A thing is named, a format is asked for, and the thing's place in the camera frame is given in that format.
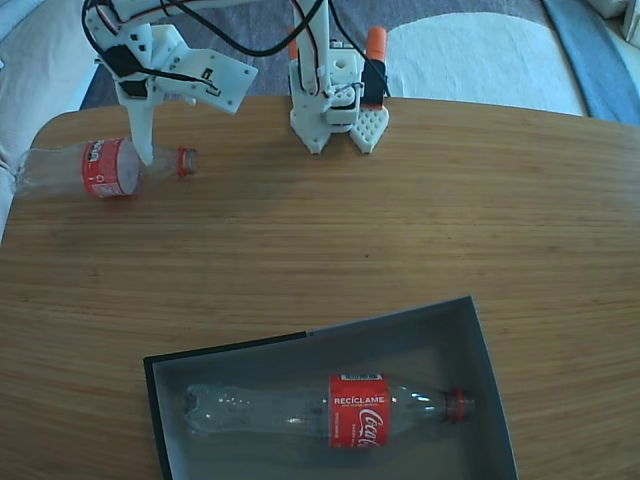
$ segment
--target plastic bottle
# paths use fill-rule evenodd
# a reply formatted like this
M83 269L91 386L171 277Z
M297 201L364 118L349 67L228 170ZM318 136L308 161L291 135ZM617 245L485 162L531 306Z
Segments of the plastic bottle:
M132 195L165 178L195 173L197 159L195 150L154 147L154 161L146 166L129 138L35 148L18 161L14 193L26 198Z
M459 389L414 388L378 374L332 375L284 390L190 385L185 418L199 434L274 433L324 439L331 447L377 447L430 422L459 422L473 410Z

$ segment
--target blue fabric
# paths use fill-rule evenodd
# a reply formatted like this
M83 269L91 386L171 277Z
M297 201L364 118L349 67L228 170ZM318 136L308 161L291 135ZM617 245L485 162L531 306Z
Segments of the blue fabric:
M576 74L589 115L640 125L640 96L598 13L582 0L543 0Z

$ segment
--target gray box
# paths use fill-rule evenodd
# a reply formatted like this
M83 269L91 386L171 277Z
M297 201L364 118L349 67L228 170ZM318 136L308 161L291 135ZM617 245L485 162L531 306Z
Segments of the gray box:
M471 297L292 335L148 357L149 404L165 480L348 479L420 475L517 479L502 402ZM246 433L194 436L184 421L193 383L265 385L333 373L384 373L472 393L456 425L414 429L375 449L331 449Z

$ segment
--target table surface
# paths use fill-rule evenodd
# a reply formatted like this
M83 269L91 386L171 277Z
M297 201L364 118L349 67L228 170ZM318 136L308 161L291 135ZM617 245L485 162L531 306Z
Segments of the table surface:
M521 477L640 475L640 131L391 99L376 151L311 156L288 100L176 103L197 176L17 201L0 248L0 477L158 479L142 358L473 294ZM68 114L38 146L127 134Z

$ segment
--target robotic arm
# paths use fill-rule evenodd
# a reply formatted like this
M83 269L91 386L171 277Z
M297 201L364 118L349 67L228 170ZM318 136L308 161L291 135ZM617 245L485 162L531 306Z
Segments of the robotic arm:
M254 67L215 50L190 49L173 25L150 23L183 11L198 17L194 10L249 1L255 0L85 0L85 34L116 82L133 143L145 164L153 162L153 111L165 94L235 113L257 74ZM319 153L332 133L341 132L349 132L369 153L389 121L382 92L374 91L382 87L366 75L371 66L363 65L357 50L329 41L328 1L292 0L296 28L289 37L299 36L297 44L293 40L289 45L290 123L312 153ZM270 50L251 52L268 55ZM365 90L380 101L365 107Z

